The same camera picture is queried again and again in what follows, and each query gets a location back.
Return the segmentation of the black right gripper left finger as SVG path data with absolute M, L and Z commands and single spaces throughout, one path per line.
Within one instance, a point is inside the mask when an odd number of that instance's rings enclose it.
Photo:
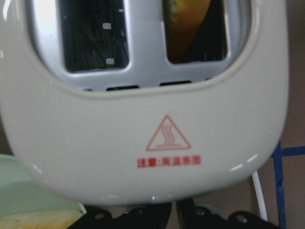
M 134 207 L 114 218 L 104 209 L 88 211 L 71 224 L 72 229 L 164 229 L 172 212 L 171 203 Z

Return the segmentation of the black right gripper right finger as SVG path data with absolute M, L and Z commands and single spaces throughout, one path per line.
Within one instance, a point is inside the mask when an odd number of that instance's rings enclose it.
M 236 211 L 224 219 L 207 207 L 195 205 L 193 199 L 177 202 L 183 229 L 278 229 L 279 226 L 247 212 Z

